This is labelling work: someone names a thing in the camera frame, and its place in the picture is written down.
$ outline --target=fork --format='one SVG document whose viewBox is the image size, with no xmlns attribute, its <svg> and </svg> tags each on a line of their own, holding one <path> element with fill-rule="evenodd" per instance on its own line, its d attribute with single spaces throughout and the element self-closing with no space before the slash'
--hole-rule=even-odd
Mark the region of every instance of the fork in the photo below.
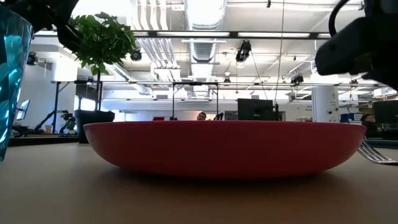
<svg viewBox="0 0 398 224">
<path fill-rule="evenodd" d="M 392 160 L 370 146 L 366 141 L 361 143 L 358 152 L 372 162 L 382 165 L 398 166 L 398 161 Z"/>
</svg>

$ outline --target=green leaves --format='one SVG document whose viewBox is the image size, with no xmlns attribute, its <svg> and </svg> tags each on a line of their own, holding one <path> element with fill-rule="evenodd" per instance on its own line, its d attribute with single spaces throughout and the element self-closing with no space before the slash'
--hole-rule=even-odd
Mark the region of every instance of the green leaves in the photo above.
<svg viewBox="0 0 398 224">
<path fill-rule="evenodd" d="M 78 30 L 81 39 L 81 47 L 74 54 L 81 61 L 82 67 L 92 65 L 93 75 L 98 72 L 109 75 L 104 63 L 123 67 L 122 59 L 136 47 L 136 38 L 131 28 L 120 24 L 116 16 L 105 12 L 95 16 L 77 16 L 70 19 L 69 23 Z"/>
</svg>

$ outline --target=white column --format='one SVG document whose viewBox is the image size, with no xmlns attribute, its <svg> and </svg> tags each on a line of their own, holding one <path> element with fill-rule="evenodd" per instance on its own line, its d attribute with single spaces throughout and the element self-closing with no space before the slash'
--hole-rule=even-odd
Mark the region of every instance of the white column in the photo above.
<svg viewBox="0 0 398 224">
<path fill-rule="evenodd" d="M 340 122 L 336 86 L 318 86 L 312 89 L 312 117 L 314 122 Z"/>
<path fill-rule="evenodd" d="M 59 61 L 52 64 L 52 78 L 53 81 L 75 81 L 77 79 L 78 64 L 71 61 Z M 60 90 L 65 86 L 65 84 L 60 85 Z M 75 105 L 75 95 L 76 95 L 76 85 L 68 84 L 62 91 L 58 94 L 58 108 L 57 110 L 67 110 L 69 113 L 73 113 Z M 65 124 L 62 114 L 57 114 L 57 122 L 55 124 L 55 129 L 59 132 L 61 125 Z"/>
</svg>

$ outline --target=cable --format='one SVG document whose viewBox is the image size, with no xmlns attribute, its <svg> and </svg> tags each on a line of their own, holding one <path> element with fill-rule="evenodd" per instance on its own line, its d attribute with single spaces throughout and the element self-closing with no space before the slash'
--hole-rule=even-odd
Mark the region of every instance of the cable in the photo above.
<svg viewBox="0 0 398 224">
<path fill-rule="evenodd" d="M 276 103 L 276 96 L 278 93 L 278 85 L 279 85 L 279 77 L 280 77 L 280 65 L 281 65 L 281 60 L 282 60 L 282 44 L 284 41 L 284 23 L 285 23 L 285 0 L 283 1 L 282 4 L 282 27 L 281 27 L 281 33 L 282 35 L 280 36 L 280 49 L 279 49 L 279 66 L 278 66 L 278 79 L 276 81 L 276 91 L 275 91 L 275 103 Z"/>
<path fill-rule="evenodd" d="M 349 0 L 340 0 L 337 5 L 333 8 L 332 12 L 330 13 L 329 17 L 329 34 L 331 37 L 337 34 L 335 23 L 336 23 L 336 16 L 338 11 L 348 2 Z"/>
<path fill-rule="evenodd" d="M 258 68 L 257 68 L 256 59 L 254 59 L 254 53 L 253 53 L 253 51 L 251 51 L 251 57 L 253 58 L 254 66 L 256 67 L 257 76 L 258 76 L 259 79 L 260 79 L 262 90 L 264 91 L 264 94 L 265 94 L 265 96 L 266 96 L 266 99 L 268 100 L 268 96 L 267 96 L 267 93 L 266 93 L 266 89 L 264 89 L 264 85 L 262 84 L 261 76 L 260 76 L 259 70 L 258 70 Z"/>
</svg>

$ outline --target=black pot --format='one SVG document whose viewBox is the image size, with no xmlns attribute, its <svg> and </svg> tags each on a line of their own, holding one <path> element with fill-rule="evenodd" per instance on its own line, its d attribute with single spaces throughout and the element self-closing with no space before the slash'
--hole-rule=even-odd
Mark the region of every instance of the black pot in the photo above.
<svg viewBox="0 0 398 224">
<path fill-rule="evenodd" d="M 83 125 L 91 123 L 112 122 L 113 112 L 75 110 L 77 132 L 80 143 L 88 143 Z"/>
</svg>

